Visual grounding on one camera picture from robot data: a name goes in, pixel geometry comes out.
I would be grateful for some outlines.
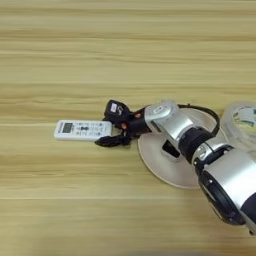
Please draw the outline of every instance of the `round white base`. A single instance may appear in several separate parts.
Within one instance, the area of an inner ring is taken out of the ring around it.
[[[213,130],[215,120],[200,111],[193,109],[183,109],[198,126],[205,129]],[[221,136],[226,141],[226,137],[222,131],[217,136]],[[162,151],[166,139],[162,135],[153,133],[144,134],[138,141],[140,155],[148,169],[164,182],[188,189],[199,188],[198,177],[193,167],[186,161],[184,157],[178,160],[167,156]]]

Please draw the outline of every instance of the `black cable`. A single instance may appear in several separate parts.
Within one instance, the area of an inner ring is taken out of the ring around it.
[[[209,108],[205,108],[205,107],[200,107],[200,106],[194,106],[194,105],[182,105],[179,104],[178,105],[180,108],[192,108],[192,109],[197,109],[199,111],[205,112],[209,115],[211,115],[215,121],[216,121],[216,126],[214,127],[214,129],[212,130],[212,135],[216,136],[220,130],[220,118],[218,116],[218,114],[216,112],[214,112],[213,110],[209,109]]]

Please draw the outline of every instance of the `white remote control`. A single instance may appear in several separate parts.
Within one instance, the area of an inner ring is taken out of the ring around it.
[[[57,123],[54,137],[58,140],[96,141],[111,134],[112,124],[110,122],[61,120]]]

